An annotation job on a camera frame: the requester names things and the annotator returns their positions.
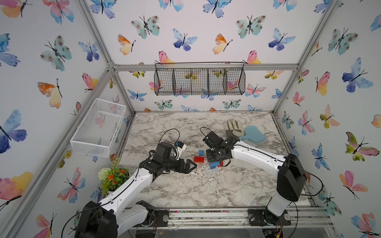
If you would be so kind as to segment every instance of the wall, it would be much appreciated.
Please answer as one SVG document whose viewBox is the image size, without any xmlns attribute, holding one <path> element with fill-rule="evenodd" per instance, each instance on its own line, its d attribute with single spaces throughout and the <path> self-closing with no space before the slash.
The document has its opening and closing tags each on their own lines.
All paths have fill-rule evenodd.
<svg viewBox="0 0 381 238">
<path fill-rule="evenodd" d="M 93 2 L 87 2 L 90 8 L 96 9 Z M 286 4 L 275 9 L 274 1 L 270 0 L 234 0 L 223 8 L 217 9 L 224 12 L 220 18 L 212 14 L 212 11 L 203 12 L 203 6 L 209 3 L 206 0 L 183 1 L 183 3 L 183 8 L 176 11 L 172 5 L 168 5 L 164 10 L 160 7 L 160 1 L 157 0 L 117 1 L 113 6 L 109 5 L 109 8 L 106 8 L 107 11 L 114 13 L 113 16 L 109 14 L 112 18 L 107 16 L 106 10 L 103 14 L 102 12 L 93 13 L 93 17 L 116 64 L 138 64 L 139 62 L 153 64 L 155 60 L 158 60 L 160 51 L 165 51 L 174 62 L 242 61 L 247 60 L 252 50 L 257 51 L 258 59 L 262 63 L 274 64 L 298 62 L 322 15 L 314 12 L 316 5 L 322 3 L 321 0 L 298 1 L 295 8 L 289 8 L 289 11 Z M 263 15 L 266 17 L 260 23 L 262 29 L 257 35 L 251 33 L 240 38 L 236 22 L 238 20 L 248 22 L 247 16 L 252 15 L 252 20 Z M 136 24 L 139 20 L 143 24 L 139 17 L 144 17 L 147 22 L 147 19 L 152 16 L 158 16 L 156 22 L 160 28 L 158 35 L 150 34 L 143 39 L 138 35 L 131 21 Z M 287 33 L 286 37 L 296 37 L 281 51 L 268 46 L 268 43 L 274 40 L 272 36 L 275 28 L 278 28 L 282 35 Z M 174 38 L 173 29 L 177 29 L 181 34 L 188 34 L 187 38 L 197 36 L 197 40 L 190 45 L 189 51 L 173 45 L 177 41 Z M 212 49 L 216 46 L 215 40 L 219 33 L 227 42 L 231 39 L 233 41 L 224 52 L 214 54 Z M 119 34 L 129 41 L 129 43 L 122 41 L 124 44 L 122 50 L 125 54 L 120 51 L 122 46 L 118 42 Z"/>
<path fill-rule="evenodd" d="M 278 112 L 280 123 L 282 123 L 285 111 L 294 122 L 290 129 L 287 129 L 285 124 L 282 126 L 289 141 L 295 137 L 296 150 L 300 154 L 302 165 L 306 170 L 320 177 L 325 184 L 327 193 L 317 197 L 320 205 L 339 208 L 342 212 L 342 214 L 338 214 L 335 211 L 336 215 L 333 215 L 333 210 L 328 209 L 332 214 L 331 219 L 335 228 L 345 238 L 367 236 L 361 232 L 380 233 L 379 227 L 375 227 L 375 224 L 379 224 L 381 219 L 379 203 L 381 191 L 379 183 L 379 167 L 381 166 L 379 114 L 381 114 L 381 105 L 378 91 L 381 70 L 376 63 L 381 59 L 381 48 L 379 47 L 381 31 L 380 28 L 376 29 L 379 27 L 380 9 L 381 2 L 376 0 L 361 2 L 348 0 L 337 9 L 319 40 L 320 47 L 323 49 L 310 57 L 303 66 L 310 70 L 309 74 L 300 84 L 294 82 L 287 94 L 288 100 L 285 100 Z M 349 28 L 347 34 L 357 34 L 357 39 L 349 42 L 350 48 L 342 55 L 339 55 L 337 50 L 329 52 L 328 44 L 333 37 L 332 31 L 337 28 L 342 34 L 344 27 Z M 353 66 L 357 58 L 361 58 L 361 65 Z M 355 79 L 357 86 L 353 85 L 354 92 L 349 92 L 353 91 L 348 88 L 349 82 L 343 81 L 343 75 L 352 78 L 351 75 L 346 74 L 351 71 L 355 72 L 354 77 L 359 73 L 367 73 Z M 317 77 L 320 80 L 325 72 L 330 73 L 330 78 L 327 83 L 327 94 L 323 96 L 319 91 L 315 92 L 317 83 L 314 78 Z M 305 96 L 300 107 L 293 102 L 296 92 L 299 92 L 300 96 Z M 330 113 L 333 113 L 331 119 L 339 123 L 336 124 L 332 121 L 333 125 L 337 126 L 331 124 L 329 128 L 324 127 L 325 118 L 322 116 L 324 120 L 321 120 L 321 114 L 325 114 L 327 105 L 330 105 Z M 312 118 L 309 124 L 315 131 L 303 135 L 298 121 L 305 111 L 308 112 L 308 119 Z M 351 132 L 355 136 L 358 144 L 362 140 L 364 144 L 368 143 L 361 147 L 362 149 L 357 150 L 360 154 L 356 154 L 358 157 L 363 157 L 364 160 L 354 161 L 352 152 L 346 153 L 347 148 L 350 147 L 346 145 L 349 144 L 347 132 Z M 320 163 L 315 159 L 317 157 L 312 154 L 312 150 L 317 150 L 320 143 L 322 154 L 318 157 L 324 157 L 323 160 L 329 169 L 323 165 L 319 169 L 315 166 L 316 162 L 317 165 Z M 343 177 L 344 182 L 350 181 L 350 171 L 354 175 L 354 180 L 353 184 L 348 182 L 348 186 L 354 194 L 344 186 L 340 177 Z M 313 187 L 312 192 L 319 191 L 320 183 L 313 176 L 311 176 L 310 185 Z M 330 196 L 331 201 L 324 204 L 327 201 L 324 198 Z"/>
<path fill-rule="evenodd" d="M 59 18 L 56 17 L 57 23 L 55 18 L 51 16 L 50 10 L 54 8 L 54 1 L 51 6 L 45 5 L 43 1 L 33 1 L 31 2 L 32 5 L 25 6 L 22 17 L 21 14 L 12 18 L 5 15 L 7 13 L 16 16 L 17 14 L 14 12 L 19 11 L 20 13 L 20 5 L 11 9 L 2 6 L 2 12 L 0 12 L 0 71 L 2 82 L 0 88 L 2 96 L 0 125 L 12 138 L 12 141 L 9 141 L 5 134 L 0 132 L 2 150 L 0 153 L 1 204 L 24 194 L 28 190 L 29 184 L 32 184 L 40 173 L 45 159 L 51 156 L 75 119 L 75 115 L 71 115 L 71 113 L 75 114 L 76 103 L 83 104 L 90 96 L 91 91 L 85 93 L 88 86 L 82 78 L 83 73 L 98 78 L 105 69 L 105 61 L 102 58 L 93 59 L 91 62 L 87 61 L 87 54 L 78 42 L 91 42 L 93 44 L 95 41 L 92 39 L 75 2 L 66 2 L 68 5 L 62 6 L 62 9 L 68 17 L 62 18 L 62 24 L 60 24 Z M 3 45 L 6 41 L 4 34 L 9 34 L 8 45 Z M 48 42 L 50 42 L 54 46 L 58 35 L 63 37 L 63 45 L 67 46 L 71 53 L 71 59 L 69 59 L 70 54 L 68 52 L 63 54 L 66 59 L 64 58 L 63 67 L 59 65 L 62 70 L 52 67 L 50 62 L 45 62 L 40 58 L 44 51 L 49 50 L 45 45 L 49 45 Z M 56 78 L 58 78 L 59 91 L 56 87 Z M 51 85 L 51 97 L 46 97 L 49 94 L 49 88 L 42 89 L 43 93 L 47 93 L 45 95 L 40 92 L 37 87 L 38 82 Z M 50 100 L 60 101 L 60 105 L 57 104 L 58 102 L 50 105 Z M 7 126 L 6 120 L 14 110 L 19 112 L 16 117 L 19 118 L 21 115 L 21 123 L 15 119 L 11 123 L 12 126 Z M 25 130 L 26 132 L 9 132 L 11 129 Z M 18 198 L 10 201 L 0 211 L 0 230 L 6 225 L 21 200 L 22 198 Z"/>
</svg>

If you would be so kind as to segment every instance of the blue butterfly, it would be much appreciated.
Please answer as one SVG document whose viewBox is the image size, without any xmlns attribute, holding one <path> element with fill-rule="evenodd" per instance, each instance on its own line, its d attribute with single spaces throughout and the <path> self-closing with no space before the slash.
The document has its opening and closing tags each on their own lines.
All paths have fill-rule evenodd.
<svg viewBox="0 0 381 238">
<path fill-rule="evenodd" d="M 189 44 L 193 44 L 197 40 L 197 36 L 185 38 L 188 34 L 185 35 L 185 33 L 184 33 L 184 36 L 183 36 L 176 29 L 173 29 L 173 34 L 174 34 L 174 37 L 177 39 L 177 41 L 175 43 L 173 43 L 173 45 L 176 48 L 180 48 L 182 46 L 185 51 L 190 51 L 191 47 L 189 46 Z"/>
<path fill-rule="evenodd" d="M 239 100 L 235 100 L 234 102 L 233 102 L 233 100 L 230 100 L 230 102 L 222 102 L 222 104 L 224 105 L 224 108 L 226 109 L 226 110 L 228 110 L 228 109 L 230 109 L 230 107 L 231 108 L 238 108 L 239 107 L 239 102 L 240 102 L 241 100 L 239 99 Z"/>
<path fill-rule="evenodd" d="M 190 107 L 186 107 L 186 106 L 183 106 L 183 105 L 181 105 L 181 108 L 184 111 L 186 111 L 186 112 L 188 112 L 188 111 L 193 111 L 193 112 L 198 111 L 197 109 L 191 109 Z"/>
<path fill-rule="evenodd" d="M 360 73 L 361 70 L 361 58 L 358 57 L 354 63 L 354 65 L 351 67 L 352 72 L 351 73 L 343 73 L 343 81 L 348 82 L 347 85 L 347 91 L 350 93 L 353 93 L 356 90 L 356 85 L 359 88 L 370 88 L 373 87 L 373 83 L 371 81 L 368 81 L 364 79 L 363 77 L 360 77 L 364 73 L 364 70 Z"/>
<path fill-rule="evenodd" d="M 317 151 L 315 149 L 312 150 L 312 155 L 316 159 L 315 166 L 316 168 L 320 169 L 320 165 L 323 165 L 323 167 L 330 170 L 330 168 L 328 167 L 328 164 L 324 160 L 325 156 L 322 156 L 322 154 L 323 154 L 323 147 L 322 147 L 322 144 L 320 143 L 319 147 L 317 148 Z"/>
<path fill-rule="evenodd" d="M 216 17 L 221 18 L 224 16 L 224 12 L 221 8 L 224 8 L 226 5 L 228 5 L 232 0 L 207 0 L 209 3 L 203 5 L 204 12 L 208 13 L 212 9 L 212 14 L 214 11 L 216 11 Z"/>
<path fill-rule="evenodd" d="M 147 95 L 146 93 L 139 93 L 139 92 L 135 93 L 135 92 L 128 90 L 128 89 L 127 89 L 127 91 L 132 94 L 132 95 L 130 95 L 131 99 L 139 99 L 140 101 L 144 101 L 143 97 L 145 95 Z"/>
<path fill-rule="evenodd" d="M 87 52 L 87 61 L 91 62 L 93 61 L 93 57 L 96 60 L 99 60 L 99 54 L 96 53 L 98 51 L 96 44 L 94 43 L 92 46 L 90 46 L 90 43 L 86 45 L 85 43 L 78 42 L 79 46 L 83 49 L 84 52 Z"/>
<path fill-rule="evenodd" d="M 252 107 L 251 105 L 247 105 L 247 109 L 249 111 L 262 111 L 263 109 L 262 108 L 257 108 L 257 107 Z"/>
<path fill-rule="evenodd" d="M 93 3 L 90 5 L 91 10 L 93 13 L 99 13 L 99 11 L 102 9 L 103 12 L 108 16 L 110 19 L 115 17 L 115 14 L 110 10 L 112 6 L 117 2 L 116 0 L 91 0 Z"/>
<path fill-rule="evenodd" d="M 285 48 L 283 44 L 288 44 L 295 40 L 296 36 L 293 37 L 285 37 L 288 33 L 283 35 L 281 32 L 278 30 L 278 28 L 274 29 L 274 35 L 272 36 L 275 40 L 269 43 L 270 48 L 274 48 L 275 46 L 277 47 L 277 51 L 281 51 Z"/>
<path fill-rule="evenodd" d="M 279 98 L 282 95 L 282 92 L 279 89 L 275 89 L 275 95 L 272 96 L 272 98 L 276 99 Z"/>
<path fill-rule="evenodd" d="M 0 126 L 0 154 L 11 148 L 9 141 L 20 142 L 25 140 L 26 130 L 15 130 L 21 125 L 21 113 L 19 110 L 13 110 L 12 114 L 5 121 L 4 125 Z"/>
<path fill-rule="evenodd" d="M 8 51 L 8 43 L 9 43 L 9 34 L 3 34 L 0 35 L 0 60 L 3 61 L 6 64 L 9 64 L 10 66 L 17 66 L 17 63 L 20 62 L 20 60 L 17 59 L 16 56 L 13 54 L 4 53 Z"/>
<path fill-rule="evenodd" d="M 213 101 L 214 100 L 214 96 L 216 96 L 217 94 L 209 94 L 207 90 L 205 89 L 201 89 L 202 90 L 202 93 L 204 95 L 201 95 L 201 98 L 208 98 L 210 101 Z"/>
<path fill-rule="evenodd" d="M 291 147 L 294 155 L 299 157 L 300 155 L 299 155 L 298 151 L 296 150 L 297 147 L 296 147 L 296 144 L 295 144 L 295 136 L 293 136 L 291 142 L 289 141 L 288 143 L 290 144 L 290 147 Z"/>
<path fill-rule="evenodd" d="M 164 108 L 172 108 L 172 100 L 167 100 L 164 102 L 164 100 L 160 101 L 160 102 L 155 102 L 156 106 L 160 109 L 160 110 L 163 110 Z"/>
</svg>

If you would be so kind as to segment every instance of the pink butterfly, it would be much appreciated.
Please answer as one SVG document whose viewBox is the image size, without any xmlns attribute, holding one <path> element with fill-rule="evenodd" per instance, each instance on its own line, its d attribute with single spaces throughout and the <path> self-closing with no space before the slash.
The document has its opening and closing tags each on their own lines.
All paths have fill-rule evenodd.
<svg viewBox="0 0 381 238">
<path fill-rule="evenodd" d="M 312 119 L 308 119 L 307 111 L 303 113 L 303 118 L 300 118 L 298 121 L 298 125 L 302 126 L 302 134 L 305 136 L 307 135 L 307 131 L 310 133 L 315 132 L 315 129 L 309 123 L 310 121 L 312 121 Z"/>
<path fill-rule="evenodd" d="M 36 217 L 37 226 L 46 227 L 46 228 L 43 229 L 42 231 L 40 231 L 33 238 L 49 238 L 50 235 L 53 235 L 53 232 L 51 231 L 51 227 L 53 225 L 53 219 L 56 217 L 56 215 L 54 215 L 54 213 L 53 213 L 53 216 L 51 217 L 50 222 L 48 222 L 48 220 L 46 220 L 46 218 L 43 215 L 41 215 L 41 214 L 38 215 Z"/>
<path fill-rule="evenodd" d="M 74 13 L 67 8 L 69 0 L 42 0 L 47 6 L 52 6 L 50 15 L 54 18 L 56 23 L 62 25 L 62 16 L 65 16 L 69 21 L 73 22 Z"/>
<path fill-rule="evenodd" d="M 255 88 L 252 85 L 247 85 L 247 92 L 245 93 L 245 96 L 253 95 L 254 97 L 259 97 L 261 94 L 259 92 L 263 92 L 267 87 L 258 87 L 259 84 L 255 86 Z"/>
<path fill-rule="evenodd" d="M 300 103 L 304 100 L 304 96 L 301 96 L 299 98 L 299 92 L 296 92 L 295 97 L 293 97 L 292 100 L 294 101 L 294 104 L 296 104 L 300 107 Z"/>
<path fill-rule="evenodd" d="M 79 179 L 80 176 L 81 176 L 81 172 L 79 171 L 79 168 L 77 168 L 74 172 L 72 182 L 70 182 L 68 179 L 67 179 L 67 182 L 65 181 L 65 183 L 68 183 L 70 186 L 62 190 L 58 194 L 57 198 L 60 198 L 63 201 L 65 201 L 67 197 L 69 197 L 69 202 L 75 203 L 78 200 L 78 196 L 77 196 L 78 189 L 83 188 L 85 186 L 85 181 L 86 181 L 85 178 Z"/>
<path fill-rule="evenodd" d="M 359 197 L 356 196 L 356 194 L 353 191 L 367 192 L 368 188 L 362 184 L 353 185 L 353 178 L 354 178 L 353 172 L 349 170 L 345 171 L 345 175 L 340 174 L 340 180 L 344 184 L 343 186 L 349 189 L 349 191 L 353 194 L 353 197 L 356 200 L 356 198 L 359 198 Z"/>
</svg>

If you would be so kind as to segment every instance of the marble tabletop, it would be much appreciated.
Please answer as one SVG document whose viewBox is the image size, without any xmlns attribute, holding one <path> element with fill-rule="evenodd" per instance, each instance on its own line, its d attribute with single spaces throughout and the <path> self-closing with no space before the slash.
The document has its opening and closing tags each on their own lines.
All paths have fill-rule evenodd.
<svg viewBox="0 0 381 238">
<path fill-rule="evenodd" d="M 241 121 L 244 128 L 256 126 L 267 137 L 257 148 L 287 154 L 269 112 L 137 113 L 120 164 L 135 171 L 148 152 L 155 150 L 162 134 L 171 128 L 180 131 L 179 140 L 187 145 L 181 158 L 193 161 L 199 150 L 209 149 L 199 128 L 208 127 L 225 138 L 223 123 L 232 119 Z M 162 141 L 172 144 L 177 137 L 177 131 L 172 130 Z M 206 158 L 205 161 L 197 163 L 198 167 L 189 174 L 160 175 L 131 204 L 145 200 L 155 207 L 266 206 L 276 191 L 276 178 L 245 161 L 232 159 L 228 167 L 216 169 L 210 169 Z M 296 204 L 310 205 L 304 196 Z"/>
</svg>

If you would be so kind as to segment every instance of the butterfly wallpaper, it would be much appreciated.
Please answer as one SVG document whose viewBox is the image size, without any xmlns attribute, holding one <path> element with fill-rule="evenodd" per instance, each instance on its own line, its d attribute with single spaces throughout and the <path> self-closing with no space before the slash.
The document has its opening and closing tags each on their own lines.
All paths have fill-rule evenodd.
<svg viewBox="0 0 381 238">
<path fill-rule="evenodd" d="M 318 2 L 315 13 L 324 12 L 329 3 Z M 289 99 L 277 111 L 291 152 L 323 181 L 315 200 L 326 207 L 342 238 L 375 238 L 381 233 L 381 211 L 374 209 L 380 206 L 374 196 L 381 191 L 375 180 L 381 166 L 381 68 L 370 65 L 381 59 L 381 48 L 374 48 L 381 37 L 380 8 L 380 2 L 345 1 L 314 43 L 290 90 L 282 91 Z M 366 15 L 353 19 L 351 12 Z M 312 194 L 321 188 L 314 176 L 309 185 Z"/>
</svg>

